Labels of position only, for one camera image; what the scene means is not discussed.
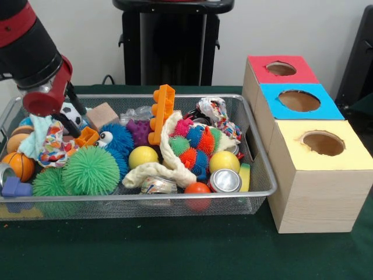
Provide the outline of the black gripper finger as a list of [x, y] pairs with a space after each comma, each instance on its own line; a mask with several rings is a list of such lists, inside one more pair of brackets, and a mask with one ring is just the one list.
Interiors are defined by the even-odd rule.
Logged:
[[66, 84], [66, 90], [65, 93], [68, 97], [68, 99], [71, 101], [72, 105], [76, 109], [76, 111], [81, 115], [85, 116], [87, 114], [87, 110], [85, 106], [80, 102], [78, 96], [75, 93], [75, 88], [71, 82], [68, 82]]
[[70, 120], [66, 115], [62, 113], [55, 113], [52, 117], [62, 123], [64, 128], [69, 132], [74, 138], [78, 138], [81, 135], [80, 129], [75, 125], [75, 123]]

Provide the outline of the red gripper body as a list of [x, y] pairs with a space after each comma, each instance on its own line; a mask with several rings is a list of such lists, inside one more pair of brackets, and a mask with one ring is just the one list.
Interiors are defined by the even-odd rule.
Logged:
[[53, 78], [44, 85], [26, 91], [23, 96], [23, 107], [29, 113], [40, 117], [59, 113], [72, 72], [70, 61], [62, 56], [62, 65]]

